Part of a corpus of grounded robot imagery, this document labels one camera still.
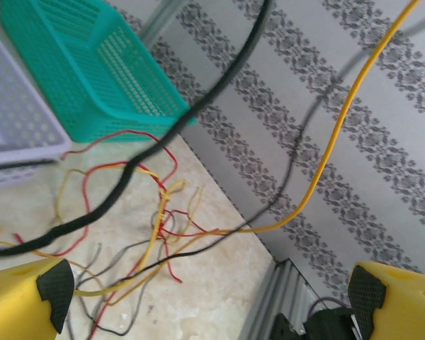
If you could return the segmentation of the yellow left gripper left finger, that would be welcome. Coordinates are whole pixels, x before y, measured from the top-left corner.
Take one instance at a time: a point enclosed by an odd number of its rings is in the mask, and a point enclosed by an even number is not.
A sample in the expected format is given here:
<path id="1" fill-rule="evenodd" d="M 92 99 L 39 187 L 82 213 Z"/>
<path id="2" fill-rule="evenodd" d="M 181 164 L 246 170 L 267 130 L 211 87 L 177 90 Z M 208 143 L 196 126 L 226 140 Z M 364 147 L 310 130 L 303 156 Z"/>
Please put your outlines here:
<path id="1" fill-rule="evenodd" d="M 55 339 L 73 295 L 74 276 L 66 259 L 0 270 L 0 339 Z"/>

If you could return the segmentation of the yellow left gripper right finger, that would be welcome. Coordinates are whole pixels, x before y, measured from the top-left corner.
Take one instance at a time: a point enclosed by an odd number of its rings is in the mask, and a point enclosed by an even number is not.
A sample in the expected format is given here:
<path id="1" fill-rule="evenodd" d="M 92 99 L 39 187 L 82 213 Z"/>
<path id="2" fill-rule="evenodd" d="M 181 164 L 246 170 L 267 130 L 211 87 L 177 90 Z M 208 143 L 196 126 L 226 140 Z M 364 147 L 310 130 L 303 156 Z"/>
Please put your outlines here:
<path id="1" fill-rule="evenodd" d="M 358 262 L 348 296 L 363 339 L 425 340 L 424 274 Z"/>

